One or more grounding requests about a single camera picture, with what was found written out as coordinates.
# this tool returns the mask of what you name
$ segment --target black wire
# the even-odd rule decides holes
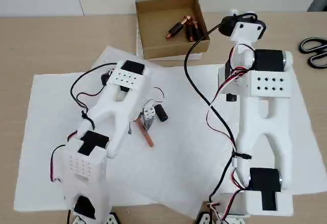
[[[87,95],[87,96],[89,96],[89,97],[97,96],[99,93],[102,92],[102,90],[104,89],[104,87],[105,87],[105,86],[102,86],[102,88],[101,88],[97,93],[95,93],[95,94],[88,94],[88,93],[86,93],[86,92],[80,92],[80,93],[78,93],[78,94],[76,95],[76,99],[78,100],[79,103],[81,103],[82,105],[84,105],[84,106],[86,107],[86,110],[88,111],[88,107],[87,107],[87,105],[86,105],[85,103],[83,103],[82,101],[80,101],[80,100],[78,99],[78,97],[79,97],[80,95]]]
[[[237,191],[233,194],[232,199],[230,200],[230,201],[231,201],[231,202],[230,202],[230,208],[227,210],[226,217],[229,215],[229,212],[230,212],[231,206],[233,205],[233,202],[234,202],[234,200],[235,200],[236,195],[239,194],[241,191],[244,191],[244,190],[246,190],[246,188],[239,189],[239,190],[237,190]]]
[[[195,83],[193,82],[193,80],[191,79],[189,72],[188,72],[188,58],[189,55],[191,54],[192,50],[199,44],[200,41],[202,41],[206,36],[208,36],[211,32],[213,32],[214,30],[218,29],[221,26],[221,24],[216,25],[215,27],[213,27],[211,30],[209,30],[207,33],[205,33],[198,41],[196,41],[192,47],[189,49],[189,51],[187,52],[186,56],[185,56],[185,60],[184,60],[184,72],[186,75],[186,78],[188,79],[189,83],[191,84],[191,86],[193,87],[193,89],[198,93],[198,95],[207,103],[207,105],[210,106],[210,101],[208,101],[208,99],[203,95],[203,93],[198,89],[198,87],[195,85]],[[225,122],[225,120],[220,116],[220,114],[217,112],[217,110],[211,106],[211,110],[214,112],[214,114],[219,118],[219,120],[222,122],[222,124],[224,125],[224,127],[227,129],[227,132],[229,134],[230,139],[233,141],[233,143],[235,142],[234,136],[228,126],[228,124]]]
[[[70,224],[71,222],[71,210],[68,210],[68,213],[67,213],[67,224]]]
[[[57,146],[51,153],[51,158],[50,158],[50,181],[51,182],[54,182],[55,180],[59,180],[59,182],[61,182],[60,179],[58,179],[58,178],[54,179],[53,178],[53,155],[55,154],[57,149],[59,149],[60,147],[63,147],[63,146],[65,146],[65,145],[62,144],[62,145]]]
[[[81,76],[79,76],[75,82],[73,82],[72,86],[71,86],[71,97],[73,98],[73,100],[83,109],[86,109],[86,112],[88,112],[88,107],[81,101],[79,101],[73,94],[73,88],[74,86],[76,85],[76,83],[82,78],[84,77],[85,75],[89,74],[90,72],[93,72],[101,67],[104,67],[104,66],[108,66],[108,65],[114,65],[114,64],[117,64],[117,63],[105,63],[105,64],[101,64],[97,67],[94,67],[93,69],[91,70],[88,70],[87,72],[83,73]]]
[[[84,224],[86,224],[86,222],[79,216],[79,215],[77,215],[77,217],[84,223]]]
[[[243,13],[243,14],[240,14],[240,15],[234,15],[235,18],[242,18],[242,17],[245,17],[245,16],[253,16],[254,17],[254,21],[257,21],[258,19],[258,16],[255,14],[255,13]],[[191,79],[190,75],[189,75],[189,72],[188,72],[188,59],[189,59],[189,56],[190,54],[192,53],[193,49],[200,43],[200,41],[202,41],[204,38],[206,38],[207,36],[209,36],[213,31],[215,31],[216,29],[218,29],[222,24],[226,24],[226,23],[229,23],[229,21],[225,21],[224,23],[220,23],[216,26],[214,26],[211,30],[207,31],[199,40],[197,40],[192,46],[191,48],[189,49],[189,51],[187,52],[186,56],[185,56],[185,60],[184,60],[184,72],[185,72],[185,75],[186,75],[186,78],[188,79],[189,83],[191,84],[191,86],[193,87],[193,89],[196,91],[196,93],[207,103],[207,105],[210,106],[210,102],[208,101],[208,99],[203,95],[203,93],[198,89],[198,87],[195,85],[195,83],[193,82],[193,80]],[[220,116],[220,114],[217,112],[217,110],[211,106],[211,110],[214,112],[214,114],[218,117],[218,119],[222,122],[222,124],[224,125],[224,127],[226,128],[228,134],[229,134],[229,137],[230,139],[232,140],[232,142],[235,144],[235,138],[231,132],[231,129],[230,127],[228,126],[228,124],[226,123],[226,121]],[[226,172],[227,172],[227,169],[229,168],[230,164],[231,164],[231,161],[232,161],[232,158],[233,158],[233,155],[230,157],[230,159],[228,160],[225,168],[224,168],[224,171],[223,171],[223,174],[221,175],[221,178],[217,184],[217,186],[215,187],[214,191],[212,192],[212,194],[210,194],[209,196],[209,201],[210,203],[212,202],[212,196],[217,192],[217,190],[219,189],[219,187],[221,186],[224,178],[225,178],[225,175],[226,175]],[[212,223],[212,210],[210,209],[210,223]]]
[[[227,164],[226,164],[226,166],[225,166],[225,168],[223,170],[223,173],[222,173],[222,175],[220,177],[220,180],[219,180],[217,186],[215,187],[215,189],[213,190],[213,192],[209,195],[209,201],[210,201],[210,203],[212,202],[212,197],[216,194],[216,192],[220,188],[221,184],[223,183],[224,178],[225,178],[225,175],[226,175],[226,172],[227,172],[227,170],[228,170],[228,168],[229,168],[232,160],[233,160],[233,155],[229,158],[229,160],[228,160],[228,162],[227,162]]]

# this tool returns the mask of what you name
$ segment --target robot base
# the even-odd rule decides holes
[[[228,215],[226,221],[229,224],[245,224],[244,219],[237,215]],[[208,212],[201,212],[196,224],[210,224],[210,214]]]
[[[85,221],[81,217],[76,216],[73,224],[85,224]],[[111,212],[108,219],[103,224],[121,224],[121,222],[119,221],[117,214],[115,212]]]

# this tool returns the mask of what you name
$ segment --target copper-colored object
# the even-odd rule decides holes
[[[144,125],[143,125],[143,123],[142,123],[141,118],[137,118],[135,121],[136,121],[138,127],[140,128],[142,134],[144,135],[145,139],[147,140],[149,146],[150,146],[150,147],[153,147],[154,144],[153,144],[153,142],[152,142],[152,139],[151,139],[151,137],[149,136],[147,130],[145,129],[145,127],[144,127]]]
[[[194,25],[195,29],[199,28],[199,23],[196,20],[192,21],[192,24]]]
[[[166,36],[166,39],[170,39],[173,36],[175,36],[178,32],[180,32],[181,29],[183,29],[185,23],[189,20],[191,20],[191,16],[186,15],[184,16],[184,19],[181,22],[178,22],[177,24],[175,24],[169,31],[168,31],[168,35]]]
[[[195,40],[198,41],[202,38],[203,32],[199,26],[199,23],[196,20],[192,21],[192,24],[194,28]]]
[[[187,21],[186,25],[186,37],[189,41],[194,41],[193,28],[192,28],[192,18]]]

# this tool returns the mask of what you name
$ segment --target cable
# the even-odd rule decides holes
[[[81,102],[81,101],[79,101],[75,96],[74,96],[74,94],[73,94],[73,89],[74,89],[74,86],[76,85],[76,83],[82,78],[82,77],[84,77],[85,75],[87,75],[87,74],[89,74],[89,73],[91,73],[91,72],[93,72],[93,71],[95,71],[95,70],[97,70],[97,69],[99,69],[99,68],[101,68],[101,67],[104,67],[104,66],[108,66],[108,65],[115,65],[115,64],[117,64],[117,63],[105,63],[105,64],[101,64],[101,65],[99,65],[99,66],[97,66],[97,67],[94,67],[93,69],[91,69],[91,70],[88,70],[87,72],[85,72],[85,73],[83,73],[81,76],[79,76],[76,80],[75,80],[75,82],[73,82],[73,84],[72,84],[72,86],[71,86],[71,91],[70,91],[70,93],[71,93],[71,97],[73,98],[73,100],[81,107],[81,108],[83,108],[83,109],[86,109],[86,113],[88,112],[88,107],[83,103],[83,102]]]
[[[228,203],[228,206],[227,206],[227,208],[226,208],[226,210],[225,210],[225,213],[224,213],[223,217],[221,218],[222,221],[224,221],[224,220],[226,219],[226,217],[228,216],[228,214],[229,214],[229,212],[230,212],[230,209],[231,209],[231,205],[233,204],[236,195],[237,195],[239,192],[243,191],[243,190],[244,190],[244,189],[239,189],[239,190],[237,190],[237,191],[236,191],[236,192],[231,196],[231,198],[230,198],[230,200],[229,200],[229,203]]]
[[[228,170],[228,168],[229,168],[232,160],[233,160],[233,155],[230,156],[230,158],[229,158],[229,160],[228,160],[228,162],[227,162],[227,164],[226,164],[226,166],[225,166],[225,168],[223,170],[223,173],[221,174],[221,177],[220,177],[220,180],[219,180],[217,186],[215,187],[215,189],[213,190],[213,192],[209,195],[209,202],[210,203],[212,202],[212,197],[216,194],[217,190],[220,188],[221,184],[223,183],[223,180],[225,178],[226,172],[227,172],[227,170]]]
[[[253,16],[254,20],[258,19],[258,16],[255,13],[243,13],[240,15],[236,15],[235,17],[237,18],[241,18],[241,17],[245,17],[245,16]],[[203,95],[203,93],[198,89],[198,87],[195,85],[195,83],[193,82],[193,80],[191,79],[189,72],[188,72],[188,59],[190,54],[192,53],[193,49],[199,44],[200,41],[202,41],[203,39],[205,39],[207,36],[209,36],[213,31],[215,31],[216,29],[218,29],[221,24],[225,24],[225,23],[220,23],[216,26],[214,26],[211,30],[207,31],[199,40],[197,40],[189,49],[189,51],[187,52],[186,56],[185,56],[185,60],[184,60],[184,72],[186,75],[186,78],[188,79],[189,83],[191,84],[191,86],[193,87],[193,89],[197,92],[197,94],[208,104],[210,105],[210,102],[208,101],[208,99]],[[225,120],[220,116],[220,114],[216,111],[216,109],[212,106],[211,110],[215,113],[215,115],[219,118],[219,120],[222,122],[222,124],[224,125],[224,127],[226,128],[230,139],[235,142],[234,136],[228,126],[228,124],[225,122]]]
[[[77,217],[79,218],[79,220],[81,220],[84,224],[86,224],[86,222],[79,216],[77,215]]]
[[[236,18],[239,18],[239,17],[245,17],[245,16],[253,16],[254,17],[254,20],[256,21],[258,19],[258,16],[255,14],[255,13],[243,13],[243,14],[240,14],[240,15],[235,15]],[[208,101],[208,99],[203,95],[203,93],[198,89],[198,87],[195,85],[195,83],[193,82],[193,80],[191,79],[190,75],[189,75],[189,72],[188,72],[188,59],[189,59],[189,56],[190,54],[192,53],[193,49],[199,44],[200,41],[202,41],[204,38],[206,38],[207,36],[209,36],[213,31],[215,31],[216,29],[218,29],[221,24],[226,24],[228,23],[229,21],[226,21],[224,23],[220,23],[216,26],[214,26],[211,30],[207,31],[199,40],[197,40],[192,46],[191,48],[188,50],[186,56],[185,56],[185,60],[184,60],[184,72],[185,72],[185,75],[186,75],[186,78],[188,79],[189,83],[191,84],[191,86],[193,87],[193,89],[195,90],[195,92],[208,104],[210,105],[210,102]],[[228,126],[228,124],[225,122],[225,120],[220,116],[220,114],[216,111],[216,109],[211,106],[211,110],[214,112],[214,114],[218,117],[218,119],[222,122],[222,124],[224,125],[224,127],[226,128],[228,134],[229,134],[229,137],[231,139],[231,141],[233,143],[235,143],[235,138],[230,130],[230,127]],[[217,192],[217,190],[219,189],[219,187],[221,186],[223,180],[224,180],[224,177],[226,175],[226,171],[228,169],[228,167],[230,166],[231,164],[231,161],[232,161],[232,158],[233,158],[233,155],[230,157],[230,159],[228,160],[225,168],[224,168],[224,171],[223,171],[223,174],[218,182],[218,185],[215,187],[214,191],[212,192],[212,194],[209,196],[209,201],[211,201],[212,199],[212,196]],[[212,210],[210,210],[210,222],[212,222]]]
[[[165,100],[165,94],[164,94],[164,92],[162,91],[162,89],[160,87],[152,87],[152,88],[160,90],[160,92],[162,94],[162,100],[150,99],[143,105],[143,107],[145,107],[152,100],[157,102],[157,103],[162,103]]]
[[[231,172],[231,174],[230,174],[230,178],[231,178],[231,181],[234,183],[234,185],[236,186],[236,187],[238,187],[239,189],[245,189],[245,187],[241,184],[241,183],[239,183],[237,180],[236,180],[236,178],[235,178],[235,170],[236,170],[236,168],[234,168],[234,170]]]
[[[53,179],[53,155],[55,153],[55,151],[60,148],[60,147],[63,147],[65,145],[59,145],[57,146],[53,151],[52,151],[52,154],[51,154],[51,159],[50,159],[50,180],[51,182],[55,182],[55,180],[58,180],[60,181],[60,179],[56,178],[56,179]]]
[[[210,108],[212,107],[212,104],[213,102],[215,101],[215,99],[218,97],[219,93],[228,85],[230,84],[232,81],[236,80],[238,77],[240,77],[241,75],[245,74],[247,72],[247,70],[244,70],[244,69],[241,69],[241,71],[237,72],[236,74],[234,75],[230,75],[218,88],[212,102],[210,103],[209,105],[209,108],[207,110],[207,113],[206,113],[206,117],[205,117],[205,121],[206,121],[206,124],[208,125],[209,128],[211,128],[212,130],[216,131],[216,132],[219,132],[225,136],[228,137],[228,139],[230,140],[231,144],[232,144],[232,147],[233,147],[233,151],[236,151],[236,145],[235,143],[231,140],[231,138],[223,131],[221,130],[218,130],[218,129],[215,129],[213,128],[210,124],[209,124],[209,121],[208,121],[208,114],[209,114],[209,111],[210,111]]]
[[[73,137],[74,135],[77,134],[77,130],[75,130],[74,132],[72,132],[68,137],[67,137],[67,142],[71,139],[71,137]]]
[[[68,210],[68,213],[67,213],[67,224],[70,224],[71,222],[71,210]]]
[[[102,88],[101,88],[97,93],[95,93],[95,94],[88,94],[88,93],[86,93],[86,92],[80,92],[80,93],[78,93],[78,94],[76,95],[76,99],[78,100],[79,103],[81,103],[82,105],[84,105],[84,106],[86,107],[86,110],[88,110],[87,105],[86,105],[85,103],[83,103],[82,101],[80,101],[78,97],[79,97],[80,95],[87,95],[87,96],[89,96],[89,97],[97,96],[99,93],[102,92],[102,90],[104,89],[104,87],[105,87],[105,86],[102,86]]]

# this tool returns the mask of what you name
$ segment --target white paper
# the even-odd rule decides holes
[[[60,183],[50,182],[50,157],[53,149],[64,144],[67,135],[76,129],[81,121],[80,109],[69,96],[70,86],[80,74],[34,76],[19,161],[14,202],[16,211],[66,209]],[[54,161],[59,159],[56,153]],[[155,203],[129,188],[122,187],[117,177],[110,183],[111,200],[115,206]]]
[[[101,55],[98,64],[111,61],[108,51],[110,49]],[[217,68],[217,65],[189,68],[190,75],[207,97],[212,97],[217,89]],[[80,110],[69,97],[70,85],[78,75],[37,75],[34,78],[19,163],[15,210],[65,209],[60,186],[49,181],[49,160],[53,148],[62,144],[80,121]],[[132,123],[132,136],[127,137],[118,156],[108,164],[112,201],[114,205],[132,205],[148,204],[153,199],[194,218],[219,180],[231,146],[224,136],[206,126],[207,106],[189,85],[183,68],[154,68],[153,76],[152,86],[159,86],[165,93],[162,105],[169,120],[163,123],[156,120],[151,127],[153,148]],[[294,74],[293,80],[290,115],[294,184],[291,192],[326,191],[326,171]],[[83,82],[81,86],[92,91],[100,88],[94,77]],[[215,106],[218,110],[223,107],[221,114],[236,135],[238,102],[227,103],[221,96]],[[209,121],[222,129],[213,115]],[[257,146],[254,165],[273,166],[268,144],[258,142]],[[234,188],[227,179],[221,191],[232,192]]]

